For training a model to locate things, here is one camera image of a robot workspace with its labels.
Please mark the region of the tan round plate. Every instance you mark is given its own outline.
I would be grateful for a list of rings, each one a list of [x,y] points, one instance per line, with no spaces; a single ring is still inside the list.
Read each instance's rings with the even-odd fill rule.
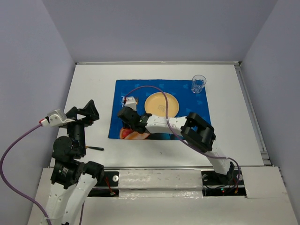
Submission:
[[[176,117],[180,106],[178,100],[171,94],[165,93],[168,101],[168,117]],[[161,92],[151,94],[145,101],[144,108],[146,113],[165,117],[166,101]]]

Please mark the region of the blue Mickey placemat cloth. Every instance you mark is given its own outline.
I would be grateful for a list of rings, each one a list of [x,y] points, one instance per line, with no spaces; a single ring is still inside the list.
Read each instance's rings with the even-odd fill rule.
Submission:
[[[189,113],[197,113],[208,123],[210,121],[210,112],[205,89],[195,94],[191,91],[191,80],[117,80],[115,84],[114,100],[111,115],[111,124],[108,137],[111,139],[123,139],[130,131],[125,131],[122,135],[122,121],[117,117],[119,110],[122,108],[123,97],[131,90],[140,86],[154,86],[160,88],[165,93],[173,95],[178,103],[176,117],[187,116]]]

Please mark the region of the gold knife dark handle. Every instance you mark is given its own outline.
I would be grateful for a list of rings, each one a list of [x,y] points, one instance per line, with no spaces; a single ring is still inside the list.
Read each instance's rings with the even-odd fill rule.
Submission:
[[[104,151],[104,148],[101,147],[94,147],[94,146],[86,146],[86,149],[92,149],[92,150],[98,150],[98,151]]]

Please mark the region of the clear plastic cup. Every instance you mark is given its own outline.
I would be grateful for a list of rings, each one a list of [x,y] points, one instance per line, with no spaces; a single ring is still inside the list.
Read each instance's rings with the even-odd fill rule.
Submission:
[[[195,94],[199,94],[205,87],[207,80],[203,75],[194,75],[192,78],[191,91]]]

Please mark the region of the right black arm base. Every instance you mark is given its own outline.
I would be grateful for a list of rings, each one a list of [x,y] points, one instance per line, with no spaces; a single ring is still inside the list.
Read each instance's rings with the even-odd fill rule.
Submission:
[[[242,172],[235,170],[233,179],[229,182],[220,181],[219,177],[213,170],[201,171],[202,175],[202,195],[204,197],[221,197],[221,196],[244,196],[246,189]]]

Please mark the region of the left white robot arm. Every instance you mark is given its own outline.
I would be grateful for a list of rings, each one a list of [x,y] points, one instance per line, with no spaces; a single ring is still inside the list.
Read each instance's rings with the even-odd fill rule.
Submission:
[[[67,131],[66,136],[58,137],[53,143],[55,164],[46,215],[40,224],[72,225],[89,192],[103,182],[103,165],[80,161],[86,155],[85,128],[98,119],[95,103],[90,100],[82,109],[74,106],[67,113],[57,109],[40,121],[43,127],[60,127]]]

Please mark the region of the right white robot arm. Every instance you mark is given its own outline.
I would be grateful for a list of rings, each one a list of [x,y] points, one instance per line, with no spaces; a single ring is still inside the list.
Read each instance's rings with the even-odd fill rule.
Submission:
[[[130,107],[118,112],[125,128],[140,134],[173,134],[190,148],[204,155],[212,164],[219,183],[229,184],[233,179],[234,164],[225,156],[216,142],[214,128],[198,114],[165,118],[146,113],[140,116]]]

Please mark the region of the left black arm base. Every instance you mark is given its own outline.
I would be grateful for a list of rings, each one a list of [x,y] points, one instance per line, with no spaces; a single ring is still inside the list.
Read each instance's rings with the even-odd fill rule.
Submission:
[[[118,197],[119,171],[106,171],[104,178],[92,188],[88,197]]]

